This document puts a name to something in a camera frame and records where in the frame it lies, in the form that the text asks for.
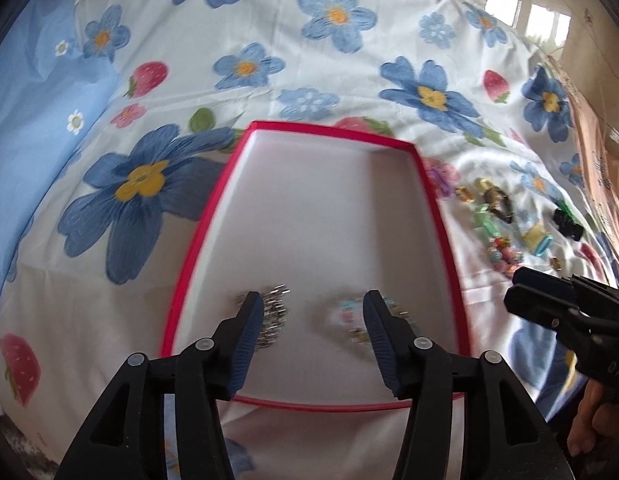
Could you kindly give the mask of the person's right hand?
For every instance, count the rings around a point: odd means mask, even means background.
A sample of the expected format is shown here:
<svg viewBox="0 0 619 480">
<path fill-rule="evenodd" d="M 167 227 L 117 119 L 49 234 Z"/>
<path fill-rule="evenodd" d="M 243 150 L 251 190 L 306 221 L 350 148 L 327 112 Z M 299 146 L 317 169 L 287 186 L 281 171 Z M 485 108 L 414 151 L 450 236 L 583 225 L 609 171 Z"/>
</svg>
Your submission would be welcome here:
<svg viewBox="0 0 619 480">
<path fill-rule="evenodd" d="M 572 457 L 591 452 L 609 456 L 619 447 L 619 405 L 609 401 L 604 385 L 590 379 L 567 437 Z"/>
</svg>

